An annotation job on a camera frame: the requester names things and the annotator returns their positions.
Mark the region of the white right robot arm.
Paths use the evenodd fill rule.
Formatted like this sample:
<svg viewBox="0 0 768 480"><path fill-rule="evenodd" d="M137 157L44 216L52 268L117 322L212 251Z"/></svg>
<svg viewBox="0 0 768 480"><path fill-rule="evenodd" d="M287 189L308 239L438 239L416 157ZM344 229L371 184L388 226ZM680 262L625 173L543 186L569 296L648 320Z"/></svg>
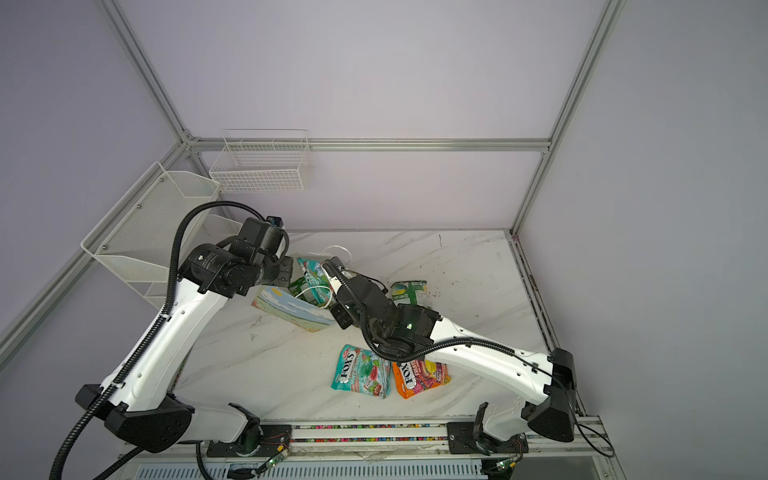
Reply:
<svg viewBox="0 0 768 480"><path fill-rule="evenodd" d="M459 367L522 399L519 407L488 402L478 407L469 434L473 450L496 453L526 432L573 441L576 380L570 352L531 352L477 336L434 310L395 303L365 276L338 274L330 284L341 308L341 326L359 328L379 357L395 364L430 360Z"/></svg>

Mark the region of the white printed paper bag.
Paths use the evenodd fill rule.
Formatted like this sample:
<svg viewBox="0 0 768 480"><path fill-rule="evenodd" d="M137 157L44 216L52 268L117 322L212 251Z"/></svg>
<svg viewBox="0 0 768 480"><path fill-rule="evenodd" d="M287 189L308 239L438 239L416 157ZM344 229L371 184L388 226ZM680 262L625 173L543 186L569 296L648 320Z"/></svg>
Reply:
<svg viewBox="0 0 768 480"><path fill-rule="evenodd" d="M299 254L294 260L291 283L297 278L304 277L297 261L298 258L308 258L322 262L324 259L338 255L341 255L340 260L344 265L349 264L352 260L352 253L346 247L337 244L330 245L320 252ZM330 293L319 292L313 294L317 300L316 304L307 303L293 297L288 291L288 287L260 286L251 302L251 306L308 332L318 332L336 323L330 311L335 300L332 291Z"/></svg>

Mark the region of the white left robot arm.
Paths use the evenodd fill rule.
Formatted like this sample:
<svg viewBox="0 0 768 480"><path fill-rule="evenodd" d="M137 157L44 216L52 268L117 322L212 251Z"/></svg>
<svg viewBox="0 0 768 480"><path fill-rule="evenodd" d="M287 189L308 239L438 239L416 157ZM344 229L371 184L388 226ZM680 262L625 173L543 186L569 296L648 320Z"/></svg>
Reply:
<svg viewBox="0 0 768 480"><path fill-rule="evenodd" d="M187 403L172 389L198 337L225 304L254 286L286 286L292 262L263 250L243 258L214 244L198 246L172 278L170 304L112 374L81 388L77 403L94 408L117 438L147 452L197 441L221 442L244 455L259 450L264 433L258 416L236 403Z"/></svg>

